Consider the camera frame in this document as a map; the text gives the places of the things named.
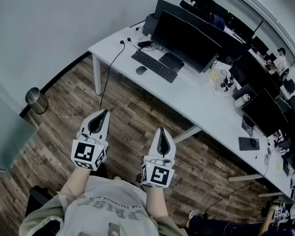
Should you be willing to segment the dark grey box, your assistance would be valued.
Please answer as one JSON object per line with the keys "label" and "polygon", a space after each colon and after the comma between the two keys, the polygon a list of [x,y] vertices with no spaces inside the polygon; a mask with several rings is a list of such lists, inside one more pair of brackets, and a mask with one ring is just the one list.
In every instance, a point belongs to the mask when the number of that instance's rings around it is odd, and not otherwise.
{"label": "dark grey box", "polygon": [[143,31],[142,31],[143,35],[145,35],[145,36],[153,35],[157,24],[158,24],[157,19],[155,19],[154,17],[152,17],[150,15],[147,16],[146,20],[145,20],[145,24],[143,26]]}

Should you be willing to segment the large black curved monitor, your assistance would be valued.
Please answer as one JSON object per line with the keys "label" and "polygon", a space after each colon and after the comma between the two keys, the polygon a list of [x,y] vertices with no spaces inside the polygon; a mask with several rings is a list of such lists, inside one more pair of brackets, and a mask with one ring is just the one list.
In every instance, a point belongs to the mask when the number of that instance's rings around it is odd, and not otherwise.
{"label": "large black curved monitor", "polygon": [[161,13],[151,40],[167,50],[159,61],[174,72],[185,64],[205,72],[221,48],[198,28],[167,11]]}

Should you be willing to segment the small black keyboard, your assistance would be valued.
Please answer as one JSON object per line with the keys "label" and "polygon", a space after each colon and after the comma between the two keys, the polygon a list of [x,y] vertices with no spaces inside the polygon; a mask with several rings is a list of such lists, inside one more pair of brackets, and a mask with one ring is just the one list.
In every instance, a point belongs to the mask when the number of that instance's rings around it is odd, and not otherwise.
{"label": "small black keyboard", "polygon": [[259,139],[255,139],[256,142],[257,142],[256,147],[252,147],[252,145],[250,143],[250,139],[251,138],[247,138],[247,137],[239,137],[238,138],[239,150],[240,151],[254,151],[254,150],[259,150],[260,149]]}

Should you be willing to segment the metal trash bin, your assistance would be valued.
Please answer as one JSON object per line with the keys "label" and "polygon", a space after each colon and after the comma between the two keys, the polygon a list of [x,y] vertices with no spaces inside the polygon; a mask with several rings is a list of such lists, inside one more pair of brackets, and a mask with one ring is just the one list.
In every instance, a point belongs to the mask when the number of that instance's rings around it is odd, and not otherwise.
{"label": "metal trash bin", "polygon": [[38,115],[45,113],[49,106],[47,98],[36,87],[26,93],[25,101]]}

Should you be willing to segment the frosted glass panel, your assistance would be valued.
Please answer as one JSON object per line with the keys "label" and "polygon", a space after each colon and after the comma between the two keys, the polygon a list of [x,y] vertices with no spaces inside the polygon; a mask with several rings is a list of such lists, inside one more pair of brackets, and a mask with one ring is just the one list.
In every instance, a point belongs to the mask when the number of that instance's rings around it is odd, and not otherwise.
{"label": "frosted glass panel", "polygon": [[0,98],[0,171],[6,172],[37,129]]}

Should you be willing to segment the person's legs in black trousers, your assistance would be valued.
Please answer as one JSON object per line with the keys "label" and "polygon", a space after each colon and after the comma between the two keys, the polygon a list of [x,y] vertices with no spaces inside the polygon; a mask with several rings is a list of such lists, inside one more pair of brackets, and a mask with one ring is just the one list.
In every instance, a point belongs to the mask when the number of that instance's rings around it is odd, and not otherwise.
{"label": "person's legs in black trousers", "polygon": [[108,178],[108,174],[107,174],[106,167],[105,167],[104,163],[100,164],[100,166],[98,167],[98,169],[95,172],[95,175],[97,177]]}

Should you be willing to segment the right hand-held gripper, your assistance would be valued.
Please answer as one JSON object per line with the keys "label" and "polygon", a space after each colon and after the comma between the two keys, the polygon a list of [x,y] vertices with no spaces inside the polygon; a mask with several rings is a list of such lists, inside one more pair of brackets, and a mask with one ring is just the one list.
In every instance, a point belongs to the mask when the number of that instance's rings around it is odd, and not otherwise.
{"label": "right hand-held gripper", "polygon": [[166,129],[158,128],[148,155],[141,165],[141,184],[149,187],[168,188],[174,175],[175,143]]}

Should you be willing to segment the white insulated bottle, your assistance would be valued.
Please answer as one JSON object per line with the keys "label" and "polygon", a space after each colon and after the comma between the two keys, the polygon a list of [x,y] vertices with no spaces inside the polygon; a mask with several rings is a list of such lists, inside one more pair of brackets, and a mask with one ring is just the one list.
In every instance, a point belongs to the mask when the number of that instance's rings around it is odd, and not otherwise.
{"label": "white insulated bottle", "polygon": [[250,100],[250,95],[249,94],[244,94],[238,99],[236,99],[233,103],[234,107],[239,109],[242,108],[248,101]]}

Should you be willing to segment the person's left forearm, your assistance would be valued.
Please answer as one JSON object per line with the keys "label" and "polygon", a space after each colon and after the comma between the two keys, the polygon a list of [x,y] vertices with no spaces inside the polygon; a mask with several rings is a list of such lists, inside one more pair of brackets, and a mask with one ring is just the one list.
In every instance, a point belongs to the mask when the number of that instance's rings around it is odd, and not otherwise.
{"label": "person's left forearm", "polygon": [[67,199],[77,199],[84,194],[89,175],[90,170],[76,167],[59,193],[64,195]]}

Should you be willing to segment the black monitor facing away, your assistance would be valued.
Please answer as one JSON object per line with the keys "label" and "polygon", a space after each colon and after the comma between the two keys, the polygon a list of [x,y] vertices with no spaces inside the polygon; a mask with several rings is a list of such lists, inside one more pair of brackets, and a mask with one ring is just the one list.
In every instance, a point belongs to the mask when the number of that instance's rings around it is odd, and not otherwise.
{"label": "black monitor facing away", "polygon": [[200,10],[181,1],[185,7],[179,7],[164,0],[158,0],[154,18],[159,20],[163,11],[169,12],[182,20],[185,20],[197,27],[201,32],[214,40],[221,46],[217,53],[217,60],[221,63],[232,65],[235,61],[248,51],[248,47],[237,38],[225,32],[224,20],[209,12]]}

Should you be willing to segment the person's torso in grey shirt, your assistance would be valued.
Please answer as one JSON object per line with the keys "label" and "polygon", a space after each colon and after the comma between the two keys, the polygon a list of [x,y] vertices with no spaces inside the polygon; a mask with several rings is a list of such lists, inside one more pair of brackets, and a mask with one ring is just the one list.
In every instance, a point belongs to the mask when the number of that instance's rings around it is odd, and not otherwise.
{"label": "person's torso in grey shirt", "polygon": [[169,216],[149,216],[146,200],[146,190],[126,181],[90,176],[77,199],[58,192],[30,213],[19,236],[187,236]]}

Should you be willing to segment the black side monitor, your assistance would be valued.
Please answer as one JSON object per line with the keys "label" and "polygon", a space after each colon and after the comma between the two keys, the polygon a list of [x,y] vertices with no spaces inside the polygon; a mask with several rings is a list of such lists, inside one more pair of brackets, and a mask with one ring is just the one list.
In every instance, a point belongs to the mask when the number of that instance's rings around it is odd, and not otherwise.
{"label": "black side monitor", "polygon": [[249,100],[242,107],[242,111],[266,137],[288,124],[280,107],[266,89]]}

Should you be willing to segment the person's right forearm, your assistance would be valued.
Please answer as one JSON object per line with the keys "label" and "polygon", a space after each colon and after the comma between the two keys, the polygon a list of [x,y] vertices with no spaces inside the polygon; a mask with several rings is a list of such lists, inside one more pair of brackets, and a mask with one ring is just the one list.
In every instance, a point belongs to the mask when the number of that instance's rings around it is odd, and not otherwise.
{"label": "person's right forearm", "polygon": [[148,187],[146,189],[146,212],[153,218],[168,216],[168,210],[162,188]]}

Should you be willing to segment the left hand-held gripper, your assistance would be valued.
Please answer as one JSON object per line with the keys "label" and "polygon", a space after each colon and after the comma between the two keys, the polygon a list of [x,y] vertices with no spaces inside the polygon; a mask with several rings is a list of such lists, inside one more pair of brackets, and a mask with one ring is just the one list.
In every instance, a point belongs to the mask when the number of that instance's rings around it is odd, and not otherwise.
{"label": "left hand-held gripper", "polygon": [[107,159],[108,142],[104,141],[108,134],[110,112],[97,111],[82,122],[77,139],[73,140],[71,161],[76,167],[97,171]]}

